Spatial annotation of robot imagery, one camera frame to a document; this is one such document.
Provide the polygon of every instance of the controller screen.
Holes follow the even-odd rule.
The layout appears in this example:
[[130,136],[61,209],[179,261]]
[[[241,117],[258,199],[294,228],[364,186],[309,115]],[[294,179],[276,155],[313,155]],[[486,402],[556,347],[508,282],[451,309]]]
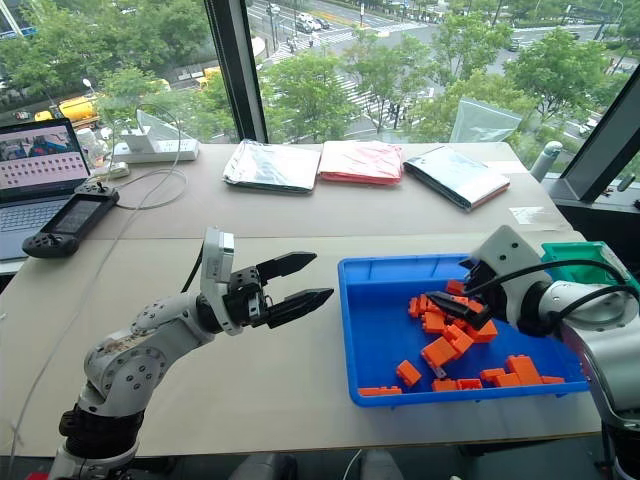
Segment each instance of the controller screen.
[[76,233],[86,222],[91,214],[97,210],[102,202],[92,202],[91,200],[79,200],[67,211],[62,219],[56,223],[52,233]]

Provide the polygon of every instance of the black handheld controller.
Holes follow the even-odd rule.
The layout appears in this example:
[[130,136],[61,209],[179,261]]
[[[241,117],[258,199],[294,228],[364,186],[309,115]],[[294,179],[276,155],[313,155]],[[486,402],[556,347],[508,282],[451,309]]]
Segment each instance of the black handheld controller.
[[82,239],[119,198],[116,190],[100,182],[80,185],[64,207],[38,233],[22,242],[22,250],[38,258],[73,255]]

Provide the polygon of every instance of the laptop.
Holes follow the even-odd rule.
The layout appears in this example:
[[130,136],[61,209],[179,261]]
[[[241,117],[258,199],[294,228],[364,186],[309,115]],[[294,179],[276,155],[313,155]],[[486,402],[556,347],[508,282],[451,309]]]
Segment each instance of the laptop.
[[68,118],[0,127],[0,260],[37,233],[89,177]]

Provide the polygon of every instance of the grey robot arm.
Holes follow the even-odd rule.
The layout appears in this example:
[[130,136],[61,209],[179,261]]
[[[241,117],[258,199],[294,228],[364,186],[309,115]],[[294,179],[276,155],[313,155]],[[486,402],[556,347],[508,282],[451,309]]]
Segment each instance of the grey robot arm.
[[173,363],[226,332],[245,326],[283,325],[320,307],[332,289],[299,292],[269,305],[263,287],[306,266],[315,254],[294,252],[238,272],[231,271],[233,236],[208,229],[202,250],[200,290],[157,300],[131,325],[112,333],[86,355],[87,382],[73,410],[65,412],[50,480],[121,478],[135,457],[137,433],[154,389]]

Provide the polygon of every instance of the laptop keyboard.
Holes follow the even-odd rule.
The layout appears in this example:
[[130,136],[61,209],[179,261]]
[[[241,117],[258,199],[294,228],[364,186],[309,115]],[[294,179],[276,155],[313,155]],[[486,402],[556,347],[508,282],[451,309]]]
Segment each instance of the laptop keyboard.
[[33,207],[5,208],[0,211],[0,232],[11,232],[44,226],[60,210],[59,202]]

